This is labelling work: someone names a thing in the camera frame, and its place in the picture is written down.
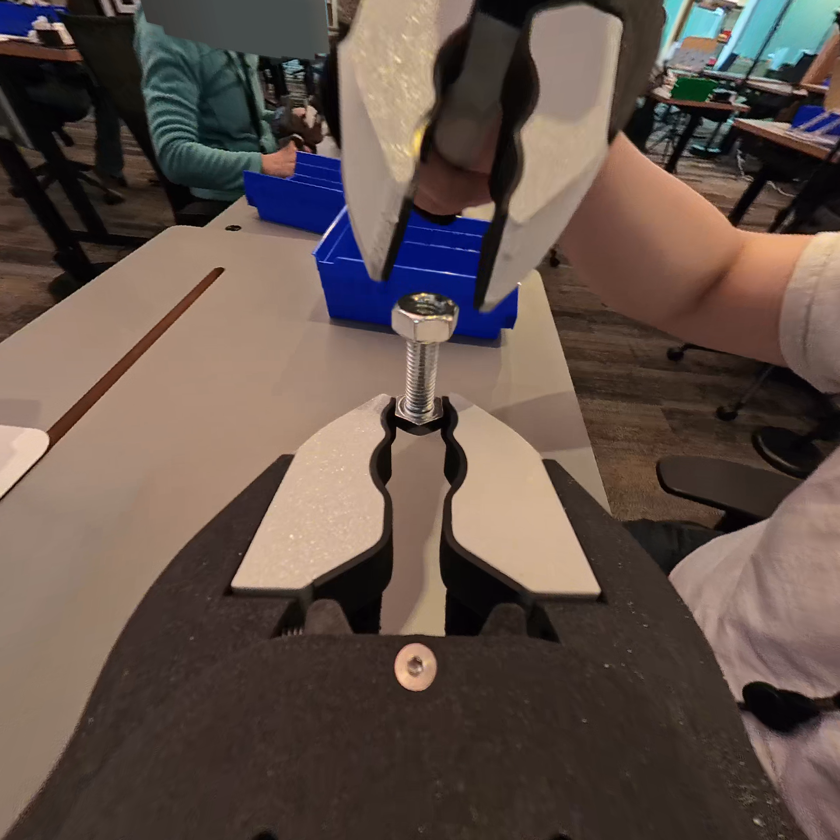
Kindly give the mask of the silver hex nut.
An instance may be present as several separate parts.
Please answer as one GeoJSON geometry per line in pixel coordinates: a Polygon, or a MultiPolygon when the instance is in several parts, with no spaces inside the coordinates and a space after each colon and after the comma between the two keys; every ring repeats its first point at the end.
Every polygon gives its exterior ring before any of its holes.
{"type": "Polygon", "coordinates": [[[440,428],[445,418],[444,401],[435,397],[431,408],[424,411],[413,410],[404,396],[395,403],[395,424],[402,430],[415,435],[429,434],[440,428]]]}

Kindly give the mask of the black desk chair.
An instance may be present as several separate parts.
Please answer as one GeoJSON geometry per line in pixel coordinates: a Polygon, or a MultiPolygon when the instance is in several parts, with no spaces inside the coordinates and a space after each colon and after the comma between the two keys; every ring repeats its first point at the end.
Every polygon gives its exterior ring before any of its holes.
{"type": "Polygon", "coordinates": [[[673,497],[721,511],[719,529],[731,532],[768,519],[801,479],[719,458],[671,455],[656,476],[673,497]]]}

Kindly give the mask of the wooden desk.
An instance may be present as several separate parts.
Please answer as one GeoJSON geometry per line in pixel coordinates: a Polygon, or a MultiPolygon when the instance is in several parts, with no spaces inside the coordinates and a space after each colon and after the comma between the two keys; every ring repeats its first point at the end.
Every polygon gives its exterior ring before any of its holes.
{"type": "Polygon", "coordinates": [[[664,152],[663,168],[675,174],[683,154],[693,141],[699,126],[708,120],[723,124],[737,117],[744,117],[750,111],[749,105],[740,101],[694,101],[675,99],[669,91],[655,89],[646,96],[654,107],[665,107],[665,137],[667,151],[664,152]]]}

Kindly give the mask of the white board stand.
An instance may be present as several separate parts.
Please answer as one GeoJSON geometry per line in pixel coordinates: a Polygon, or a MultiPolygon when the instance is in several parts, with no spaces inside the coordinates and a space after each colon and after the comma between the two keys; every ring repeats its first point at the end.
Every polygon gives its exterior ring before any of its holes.
{"type": "Polygon", "coordinates": [[[1,425],[1,498],[40,461],[49,443],[41,429],[1,425]]]}

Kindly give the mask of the person's right forearm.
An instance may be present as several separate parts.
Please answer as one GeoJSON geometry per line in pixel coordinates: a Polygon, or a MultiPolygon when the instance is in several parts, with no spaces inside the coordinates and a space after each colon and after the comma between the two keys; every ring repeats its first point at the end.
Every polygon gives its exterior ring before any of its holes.
{"type": "Polygon", "coordinates": [[[732,226],[619,133],[559,245],[576,276],[624,317],[785,365],[784,297],[811,240],[732,226]]]}

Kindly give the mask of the blue plastic bin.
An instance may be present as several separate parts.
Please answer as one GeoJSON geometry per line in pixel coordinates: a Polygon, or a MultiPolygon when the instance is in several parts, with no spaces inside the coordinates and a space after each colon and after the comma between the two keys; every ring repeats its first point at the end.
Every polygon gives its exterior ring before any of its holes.
{"type": "Polygon", "coordinates": [[[389,328],[399,298],[433,292],[458,305],[456,335],[498,339],[502,330],[516,324],[518,289],[491,311],[474,307],[480,247],[489,225],[483,219],[457,217],[440,226],[413,213],[388,280],[378,281],[368,275],[343,209],[312,253],[330,318],[389,328]]]}
{"type": "Polygon", "coordinates": [[[323,235],[345,207],[341,161],[298,152],[293,175],[244,172],[245,198],[259,219],[323,235]]]}
{"type": "Polygon", "coordinates": [[[43,17],[51,23],[59,23],[60,15],[66,12],[64,6],[48,3],[1,2],[1,40],[23,39],[29,37],[37,18],[43,17]]]}

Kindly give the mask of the silver hex bolt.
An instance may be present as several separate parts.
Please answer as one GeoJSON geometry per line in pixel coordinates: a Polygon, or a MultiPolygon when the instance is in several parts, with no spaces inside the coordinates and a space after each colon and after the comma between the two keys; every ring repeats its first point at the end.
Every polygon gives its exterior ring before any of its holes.
{"type": "Polygon", "coordinates": [[[407,294],[392,309],[392,330],[406,343],[401,396],[413,410],[424,411],[432,406],[436,397],[439,348],[454,335],[458,319],[458,305],[435,292],[407,294]]]}

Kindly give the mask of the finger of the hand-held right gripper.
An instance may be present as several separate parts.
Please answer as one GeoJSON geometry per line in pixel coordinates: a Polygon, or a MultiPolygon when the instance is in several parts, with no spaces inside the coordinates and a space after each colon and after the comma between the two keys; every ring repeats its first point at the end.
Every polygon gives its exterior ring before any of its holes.
{"type": "Polygon", "coordinates": [[[566,229],[606,158],[620,17],[584,2],[536,11],[502,84],[475,307],[488,312],[566,229]]]}
{"type": "Polygon", "coordinates": [[[364,266],[377,281],[391,275],[413,210],[436,102],[440,6],[360,2],[338,48],[345,202],[364,266]]]}

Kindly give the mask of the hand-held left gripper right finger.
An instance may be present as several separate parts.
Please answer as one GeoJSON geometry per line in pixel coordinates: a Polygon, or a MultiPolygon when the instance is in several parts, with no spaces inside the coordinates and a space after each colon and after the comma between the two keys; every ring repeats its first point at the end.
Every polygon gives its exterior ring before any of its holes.
{"type": "Polygon", "coordinates": [[[513,428],[461,395],[443,399],[444,499],[439,569],[447,635],[477,635],[515,605],[553,635],[544,604],[596,602],[602,588],[545,460],[513,428]]]}

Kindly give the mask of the person's right hand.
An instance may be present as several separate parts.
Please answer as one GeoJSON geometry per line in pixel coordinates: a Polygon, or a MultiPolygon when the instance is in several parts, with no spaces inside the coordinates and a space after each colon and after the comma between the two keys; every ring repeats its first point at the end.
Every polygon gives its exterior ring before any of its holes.
{"type": "Polygon", "coordinates": [[[524,173],[523,126],[494,123],[479,142],[476,162],[467,167],[445,159],[426,129],[416,170],[413,210],[448,224],[465,210],[494,203],[507,207],[524,173]]]}

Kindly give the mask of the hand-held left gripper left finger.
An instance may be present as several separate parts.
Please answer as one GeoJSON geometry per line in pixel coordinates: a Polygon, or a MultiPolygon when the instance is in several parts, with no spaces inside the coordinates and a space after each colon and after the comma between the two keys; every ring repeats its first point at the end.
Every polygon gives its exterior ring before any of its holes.
{"type": "Polygon", "coordinates": [[[382,630],[393,573],[387,489],[395,398],[377,395],[310,436],[292,457],[230,588],[308,609],[340,604],[357,634],[382,630]]]}

